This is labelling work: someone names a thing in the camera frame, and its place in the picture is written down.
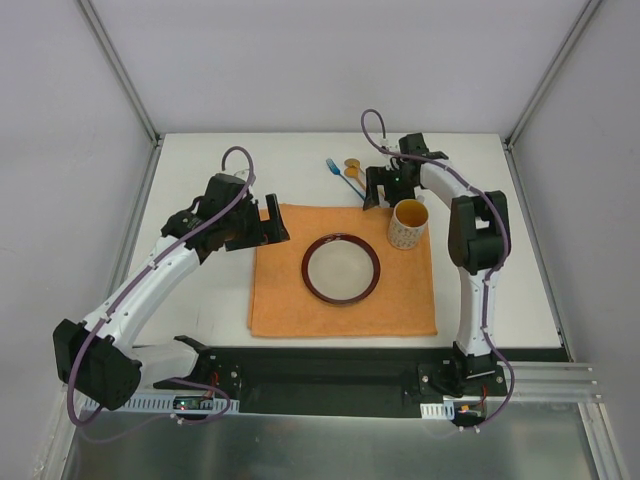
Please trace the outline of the gold spoon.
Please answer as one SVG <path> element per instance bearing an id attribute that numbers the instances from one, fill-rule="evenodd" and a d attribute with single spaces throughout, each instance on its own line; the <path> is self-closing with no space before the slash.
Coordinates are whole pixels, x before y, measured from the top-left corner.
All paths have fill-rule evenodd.
<path id="1" fill-rule="evenodd" d="M 361 168 L 361 164 L 360 161 L 356 158 L 348 158 L 344 161 L 344 166 L 349 167 L 349 166 L 354 166 L 356 168 L 359 168 L 362 171 L 362 178 L 363 178 L 363 182 L 366 184 L 366 175 L 364 170 Z"/>
<path id="2" fill-rule="evenodd" d="M 362 171 L 359 168 L 354 166 L 346 167 L 343 171 L 343 174 L 350 180 L 353 180 L 355 184 L 361 190 L 361 196 L 366 196 L 366 184 L 363 182 Z"/>

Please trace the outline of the white floral mug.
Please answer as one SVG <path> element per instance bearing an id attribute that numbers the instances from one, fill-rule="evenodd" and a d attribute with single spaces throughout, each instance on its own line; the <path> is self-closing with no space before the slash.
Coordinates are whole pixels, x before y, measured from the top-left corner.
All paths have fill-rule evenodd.
<path id="1" fill-rule="evenodd" d="M 429 212 L 418 199 L 399 201 L 393 208 L 387 239 L 399 250 L 411 250 L 418 246 L 427 229 Z"/>

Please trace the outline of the blue metal fork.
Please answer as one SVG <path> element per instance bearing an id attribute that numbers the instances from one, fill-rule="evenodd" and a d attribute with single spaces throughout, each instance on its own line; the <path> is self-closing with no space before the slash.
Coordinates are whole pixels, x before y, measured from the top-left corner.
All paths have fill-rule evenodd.
<path id="1" fill-rule="evenodd" d="M 347 179 L 347 177 L 338 168 L 338 166 L 336 165 L 336 163 L 334 162 L 333 159 L 327 158 L 326 159 L 326 165 L 327 165 L 329 171 L 334 176 L 336 176 L 336 177 L 340 178 L 341 180 L 343 180 L 360 197 L 360 199 L 362 201 L 365 200 L 364 194 Z"/>

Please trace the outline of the orange cloth placemat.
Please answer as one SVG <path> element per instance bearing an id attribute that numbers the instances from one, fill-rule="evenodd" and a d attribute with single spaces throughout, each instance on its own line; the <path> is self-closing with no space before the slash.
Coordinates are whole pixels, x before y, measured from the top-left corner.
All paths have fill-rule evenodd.
<path id="1" fill-rule="evenodd" d="M 248 325 L 255 337 L 430 336 L 437 332 L 430 241 L 398 250 L 387 239 L 389 208 L 283 205 L 287 242 L 255 253 Z M 303 256 L 329 234 L 366 241 L 380 260 L 372 293 L 354 305 L 331 305 L 303 281 Z"/>

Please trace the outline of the red rimmed plate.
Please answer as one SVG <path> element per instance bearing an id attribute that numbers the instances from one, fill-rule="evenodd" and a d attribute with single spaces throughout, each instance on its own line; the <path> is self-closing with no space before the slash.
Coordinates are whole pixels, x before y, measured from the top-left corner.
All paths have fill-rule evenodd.
<path id="1" fill-rule="evenodd" d="M 301 261 L 302 281 L 319 300 L 335 306 L 358 303 L 377 287 L 380 259 L 364 239 L 333 233 L 315 240 Z"/>

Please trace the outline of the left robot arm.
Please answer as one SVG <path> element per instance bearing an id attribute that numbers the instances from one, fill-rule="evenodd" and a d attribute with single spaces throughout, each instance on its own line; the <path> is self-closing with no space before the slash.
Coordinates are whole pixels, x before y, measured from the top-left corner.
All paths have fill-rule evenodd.
<path id="1" fill-rule="evenodd" d="M 169 217 L 145 261 L 93 312 L 64 319 L 53 332 L 59 378 L 108 410 L 122 407 L 141 386 L 179 378 L 205 386 L 212 366 L 188 338 L 139 346 L 136 339 L 167 296 L 219 249 L 235 251 L 289 240 L 278 199 L 260 214 L 250 184 L 218 173 L 204 194 Z"/>

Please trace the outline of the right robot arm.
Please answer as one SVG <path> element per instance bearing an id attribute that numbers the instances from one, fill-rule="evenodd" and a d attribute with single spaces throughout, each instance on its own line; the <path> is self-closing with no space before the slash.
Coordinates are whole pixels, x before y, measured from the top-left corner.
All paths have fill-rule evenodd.
<path id="1" fill-rule="evenodd" d="M 470 395 L 499 372 L 493 340 L 495 296 L 500 270 L 511 253 L 506 195 L 472 185 L 441 151 L 431 151 L 421 134 L 402 137 L 397 151 L 386 143 L 367 141 L 390 159 L 388 167 L 369 167 L 363 208 L 385 201 L 396 207 L 413 199 L 415 189 L 435 194 L 449 208 L 447 247 L 460 275 L 460 321 L 448 363 L 429 374 L 429 385 L 452 397 Z"/>

